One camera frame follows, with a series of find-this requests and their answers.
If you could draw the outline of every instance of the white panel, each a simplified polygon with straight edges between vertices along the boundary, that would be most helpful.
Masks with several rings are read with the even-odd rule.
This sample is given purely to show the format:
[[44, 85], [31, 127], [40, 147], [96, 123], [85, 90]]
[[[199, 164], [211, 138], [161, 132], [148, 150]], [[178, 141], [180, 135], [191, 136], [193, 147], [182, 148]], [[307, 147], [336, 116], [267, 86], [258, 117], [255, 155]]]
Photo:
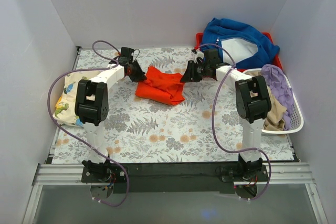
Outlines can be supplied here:
[[303, 112], [291, 135], [308, 161], [329, 223], [336, 223], [336, 0], [287, 0], [271, 32]]
[[21, 223], [55, 132], [47, 92], [71, 68], [76, 48], [50, 0], [0, 5], [0, 223]]
[[184, 46], [213, 17], [269, 31], [286, 0], [51, 0], [77, 46]]

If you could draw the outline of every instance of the folded cloth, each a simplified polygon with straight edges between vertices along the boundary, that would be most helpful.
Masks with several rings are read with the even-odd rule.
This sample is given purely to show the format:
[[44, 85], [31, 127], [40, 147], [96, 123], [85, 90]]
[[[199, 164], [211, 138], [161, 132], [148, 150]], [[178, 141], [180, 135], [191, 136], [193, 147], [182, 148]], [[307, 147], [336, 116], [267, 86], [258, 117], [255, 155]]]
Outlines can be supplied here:
[[[246, 74], [250, 76], [260, 76], [260, 71], [249, 71]], [[282, 106], [279, 101], [274, 97], [269, 86], [267, 86], [269, 98], [271, 100], [271, 110], [267, 113], [267, 118], [264, 122], [264, 129], [267, 131], [283, 131], [285, 121], [283, 120], [283, 114], [286, 112], [286, 107]], [[257, 94], [251, 91], [251, 97]]]
[[[256, 28], [227, 18], [214, 18], [203, 32], [202, 44], [214, 44], [217, 40], [241, 69], [262, 68], [272, 63], [280, 50]], [[201, 50], [208, 48], [213, 46], [204, 46]], [[219, 55], [223, 62], [232, 64], [225, 52], [219, 50]]]
[[184, 83], [180, 82], [180, 73], [162, 73], [156, 67], [149, 66], [147, 80], [139, 82], [135, 95], [167, 105], [178, 105], [184, 101], [182, 96]]
[[289, 130], [291, 127], [290, 116], [293, 112], [294, 98], [292, 88], [288, 87], [284, 72], [274, 65], [264, 65], [261, 69], [267, 86], [271, 88], [272, 94], [280, 102], [281, 105], [287, 108], [283, 119], [285, 121], [284, 130]]

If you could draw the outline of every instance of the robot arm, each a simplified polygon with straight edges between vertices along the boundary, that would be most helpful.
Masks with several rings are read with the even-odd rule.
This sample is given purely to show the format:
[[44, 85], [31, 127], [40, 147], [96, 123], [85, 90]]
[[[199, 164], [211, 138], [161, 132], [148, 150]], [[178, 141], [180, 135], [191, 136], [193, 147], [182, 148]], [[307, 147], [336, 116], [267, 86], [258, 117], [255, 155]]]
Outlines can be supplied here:
[[[129, 76], [133, 82], [146, 79], [139, 63], [133, 60], [134, 49], [122, 47], [119, 65], [109, 63], [106, 70], [91, 78], [80, 80], [76, 94], [75, 114], [86, 131], [87, 141], [99, 152], [108, 156], [105, 146], [104, 120], [109, 112], [108, 91], [119, 80]], [[104, 162], [104, 158], [91, 150], [89, 159], [95, 163]]]
[[[181, 82], [199, 82], [205, 77], [222, 81], [236, 91], [237, 112], [243, 124], [242, 149], [260, 148], [261, 130], [271, 102], [265, 79], [262, 76], [248, 76], [222, 63], [217, 49], [204, 51], [204, 57], [197, 57], [196, 62], [188, 61], [188, 66]], [[263, 160], [259, 151], [241, 152], [238, 157], [240, 170], [246, 176], [261, 170]]]

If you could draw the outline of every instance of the gray floor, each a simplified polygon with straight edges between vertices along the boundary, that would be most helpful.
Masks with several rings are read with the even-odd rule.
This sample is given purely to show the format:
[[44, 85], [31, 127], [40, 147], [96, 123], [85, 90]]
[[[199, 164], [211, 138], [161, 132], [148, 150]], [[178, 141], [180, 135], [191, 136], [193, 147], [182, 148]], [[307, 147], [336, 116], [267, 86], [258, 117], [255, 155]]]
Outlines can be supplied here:
[[89, 186], [44, 186], [34, 223], [317, 223], [305, 185], [270, 185], [253, 202], [215, 194], [132, 193], [113, 209], [91, 200]]

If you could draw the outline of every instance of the floral tablecloth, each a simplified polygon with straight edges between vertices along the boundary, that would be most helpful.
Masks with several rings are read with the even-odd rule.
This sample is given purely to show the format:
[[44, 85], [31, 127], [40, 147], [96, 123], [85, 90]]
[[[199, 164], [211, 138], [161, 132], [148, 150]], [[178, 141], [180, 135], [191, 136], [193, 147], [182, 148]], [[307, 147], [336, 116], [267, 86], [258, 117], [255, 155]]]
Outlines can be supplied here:
[[[112, 58], [113, 50], [101, 50]], [[143, 71], [153, 65], [166, 73], [184, 73], [193, 59], [191, 48], [140, 49]], [[108, 61], [83, 50], [77, 69], [106, 67]], [[137, 83], [128, 77], [109, 91], [109, 114], [104, 122], [110, 157], [120, 163], [236, 161], [237, 154], [221, 151], [212, 136], [211, 110], [219, 85], [214, 80], [186, 83], [185, 101], [168, 106], [135, 96]], [[243, 128], [236, 111], [235, 92], [223, 86], [216, 106], [217, 136], [224, 148], [241, 148]], [[65, 126], [85, 139], [83, 128]], [[88, 157], [88, 148], [59, 132], [53, 164], [78, 164]], [[293, 160], [286, 135], [263, 135], [261, 148], [272, 160]]]

